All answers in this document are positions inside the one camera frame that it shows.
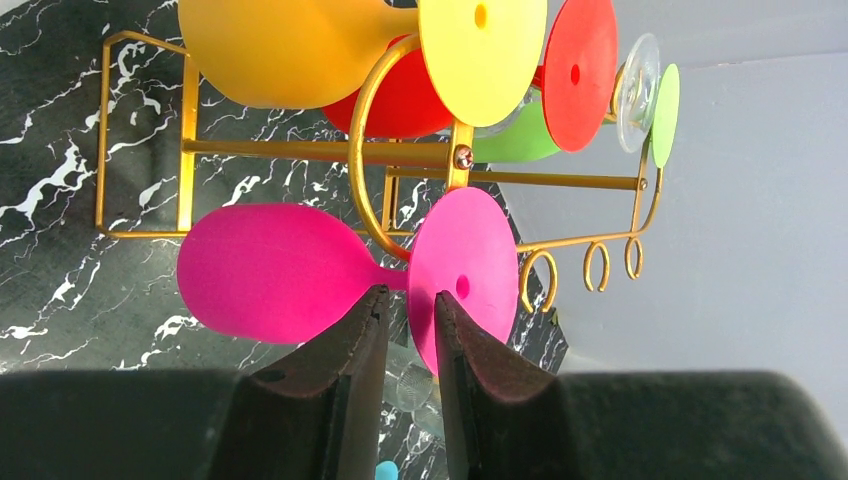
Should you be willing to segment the blue wine glass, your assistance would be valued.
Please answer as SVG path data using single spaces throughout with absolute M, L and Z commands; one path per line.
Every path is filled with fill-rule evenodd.
M 399 468 L 393 461 L 382 461 L 375 468 L 375 480 L 398 480 Z

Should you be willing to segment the pink wine glass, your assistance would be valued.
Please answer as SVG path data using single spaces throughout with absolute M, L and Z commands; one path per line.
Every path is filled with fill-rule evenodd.
M 485 191 L 451 191 L 426 214 L 405 269 L 381 266 L 344 222 L 295 203 L 239 204 L 198 221 L 177 257 L 191 315 L 228 336 L 305 343 L 337 322 L 372 286 L 407 297 L 421 360 L 438 371 L 434 305 L 449 292 L 481 328 L 509 338 L 519 267 L 509 221 Z

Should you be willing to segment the orange glass yellow foot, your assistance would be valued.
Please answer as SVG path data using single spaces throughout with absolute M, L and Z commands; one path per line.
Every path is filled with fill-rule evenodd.
M 314 109 L 365 82 L 399 37 L 413 36 L 436 94 L 459 121 L 503 120 L 543 49 L 543 1 L 181 0 L 189 57 L 227 98 L 254 108 Z

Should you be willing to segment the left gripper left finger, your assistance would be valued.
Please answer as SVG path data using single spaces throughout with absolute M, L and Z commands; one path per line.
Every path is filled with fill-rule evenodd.
M 328 329 L 240 380 L 211 478 L 374 478 L 388 303 L 387 286 L 370 287 Z

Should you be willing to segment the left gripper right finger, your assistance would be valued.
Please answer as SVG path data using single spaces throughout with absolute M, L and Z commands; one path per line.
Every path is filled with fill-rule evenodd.
M 559 379 L 482 329 L 454 296 L 434 301 L 438 377 L 453 479 L 577 479 Z

